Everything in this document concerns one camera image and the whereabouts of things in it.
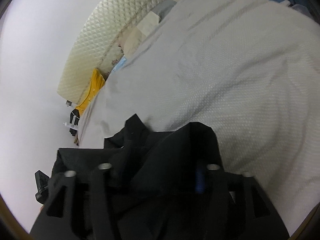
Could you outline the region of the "black large jacket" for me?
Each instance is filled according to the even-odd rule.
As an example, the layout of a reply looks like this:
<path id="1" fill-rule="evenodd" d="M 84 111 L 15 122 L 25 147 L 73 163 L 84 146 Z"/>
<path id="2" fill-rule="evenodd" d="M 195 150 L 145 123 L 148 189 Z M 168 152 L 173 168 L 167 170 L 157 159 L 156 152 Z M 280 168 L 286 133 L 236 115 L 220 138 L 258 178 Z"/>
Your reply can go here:
<path id="1" fill-rule="evenodd" d="M 203 239 L 196 173 L 212 164 L 223 168 L 210 127 L 191 122 L 174 132 L 152 132 L 134 115 L 100 149 L 60 148 L 52 176 L 75 171 L 85 182 L 102 163 L 113 166 L 107 193 L 120 239 Z"/>

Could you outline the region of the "wooden nightstand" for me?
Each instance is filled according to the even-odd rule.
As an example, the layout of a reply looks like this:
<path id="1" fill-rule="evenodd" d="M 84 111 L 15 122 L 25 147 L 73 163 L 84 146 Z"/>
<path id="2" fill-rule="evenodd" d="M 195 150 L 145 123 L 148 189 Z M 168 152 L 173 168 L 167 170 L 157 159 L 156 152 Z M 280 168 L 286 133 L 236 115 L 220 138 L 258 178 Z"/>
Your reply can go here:
<path id="1" fill-rule="evenodd" d="M 75 144 L 76 146 L 79 146 L 79 144 L 80 144 L 80 141 L 79 141 L 79 138 L 78 138 L 77 135 L 76 135 L 75 138 L 74 138 L 74 144 Z"/>

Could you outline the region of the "black item on nightstand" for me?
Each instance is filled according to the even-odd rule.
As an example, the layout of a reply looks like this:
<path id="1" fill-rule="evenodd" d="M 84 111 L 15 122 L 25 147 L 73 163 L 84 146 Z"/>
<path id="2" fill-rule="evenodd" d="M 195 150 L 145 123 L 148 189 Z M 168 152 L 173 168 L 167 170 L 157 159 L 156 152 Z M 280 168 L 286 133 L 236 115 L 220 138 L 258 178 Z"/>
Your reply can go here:
<path id="1" fill-rule="evenodd" d="M 80 120 L 79 111 L 77 109 L 73 109 L 70 113 L 70 118 L 69 118 L 70 124 L 73 127 L 78 126 L 79 120 Z M 77 130 L 74 128 L 70 128 L 69 132 L 71 133 L 72 136 L 75 136 L 77 134 Z"/>

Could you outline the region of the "yellow pillow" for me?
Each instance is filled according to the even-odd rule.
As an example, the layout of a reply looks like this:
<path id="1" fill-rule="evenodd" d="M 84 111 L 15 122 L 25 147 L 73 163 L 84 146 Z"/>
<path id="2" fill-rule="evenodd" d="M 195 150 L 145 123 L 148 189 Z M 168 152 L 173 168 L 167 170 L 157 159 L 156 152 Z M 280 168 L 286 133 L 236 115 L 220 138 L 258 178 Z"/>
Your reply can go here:
<path id="1" fill-rule="evenodd" d="M 105 85 L 105 79 L 100 70 L 95 68 L 92 72 L 90 83 L 88 88 L 85 89 L 84 96 L 81 97 L 80 103 L 76 106 L 76 110 L 79 111 L 79 115 L 82 116 L 85 109 L 97 95 L 99 90 Z"/>

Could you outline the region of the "grey patterned bed duvet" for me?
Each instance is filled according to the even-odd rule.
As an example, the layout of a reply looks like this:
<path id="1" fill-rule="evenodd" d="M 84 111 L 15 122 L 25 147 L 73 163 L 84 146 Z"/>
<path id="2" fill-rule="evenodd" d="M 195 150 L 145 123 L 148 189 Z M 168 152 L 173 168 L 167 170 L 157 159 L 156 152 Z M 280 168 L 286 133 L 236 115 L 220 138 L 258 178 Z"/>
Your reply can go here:
<path id="1" fill-rule="evenodd" d="M 294 233 L 319 203 L 319 24 L 269 0 L 181 0 L 87 107 L 80 147 L 134 114 L 211 127 L 226 170 L 255 175 Z"/>

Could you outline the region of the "cream quilted headboard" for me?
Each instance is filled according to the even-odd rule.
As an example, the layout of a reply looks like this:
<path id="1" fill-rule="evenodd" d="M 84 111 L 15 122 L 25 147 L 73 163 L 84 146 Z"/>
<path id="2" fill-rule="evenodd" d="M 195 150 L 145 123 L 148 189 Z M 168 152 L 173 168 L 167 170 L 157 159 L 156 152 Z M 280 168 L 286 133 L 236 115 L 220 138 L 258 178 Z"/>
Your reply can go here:
<path id="1" fill-rule="evenodd" d="M 74 104 L 85 96 L 92 72 L 108 74 L 123 55 L 118 42 L 164 0 L 102 0 L 87 19 L 70 51 L 57 93 Z"/>

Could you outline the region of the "light blue bed sheet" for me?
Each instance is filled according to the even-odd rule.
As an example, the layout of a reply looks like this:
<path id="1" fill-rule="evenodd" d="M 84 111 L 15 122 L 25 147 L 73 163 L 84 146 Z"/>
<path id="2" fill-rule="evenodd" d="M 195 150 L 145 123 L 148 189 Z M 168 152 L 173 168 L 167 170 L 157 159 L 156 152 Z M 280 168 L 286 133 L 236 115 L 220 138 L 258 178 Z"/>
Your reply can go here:
<path id="1" fill-rule="evenodd" d="M 125 66 L 125 63 L 127 62 L 127 58 L 125 56 L 123 56 L 118 63 L 116 63 L 116 65 L 113 67 L 113 69 L 111 70 L 111 74 L 120 70 L 121 68 L 123 68 Z"/>

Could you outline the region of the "beige grey patchwork pillow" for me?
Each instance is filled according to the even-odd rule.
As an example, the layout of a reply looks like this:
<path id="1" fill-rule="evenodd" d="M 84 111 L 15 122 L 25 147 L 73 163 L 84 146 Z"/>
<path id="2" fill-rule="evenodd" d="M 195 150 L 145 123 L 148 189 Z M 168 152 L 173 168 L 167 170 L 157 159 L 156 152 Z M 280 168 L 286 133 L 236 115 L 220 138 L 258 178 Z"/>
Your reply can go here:
<path id="1" fill-rule="evenodd" d="M 138 47 L 154 31 L 163 18 L 167 16 L 176 3 L 176 0 L 165 0 L 159 3 L 139 23 L 123 33 L 119 46 L 126 58 L 131 57 L 135 53 Z"/>

